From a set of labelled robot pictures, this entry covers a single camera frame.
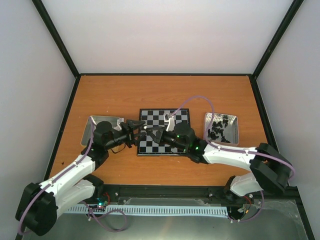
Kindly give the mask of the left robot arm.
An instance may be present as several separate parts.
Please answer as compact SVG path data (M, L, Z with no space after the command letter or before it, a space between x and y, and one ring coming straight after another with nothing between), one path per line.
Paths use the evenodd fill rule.
M95 202L101 200L104 182L92 173L107 160L113 148L137 146L145 136L136 132L145 124L143 120L119 119L116 127L108 121L88 120L90 138L78 157L53 177L24 188L15 214L19 235L25 235L22 231L25 226L43 236L69 208L89 198Z

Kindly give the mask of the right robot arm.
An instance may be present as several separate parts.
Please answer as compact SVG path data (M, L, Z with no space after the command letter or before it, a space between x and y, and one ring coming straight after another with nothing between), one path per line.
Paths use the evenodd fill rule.
M214 143L197 137L184 122L173 127L143 129L153 142L181 150L183 156L197 164L221 164L246 170L247 174L230 178L226 195L243 197L263 191L281 195L295 174L292 164L266 143L247 148Z

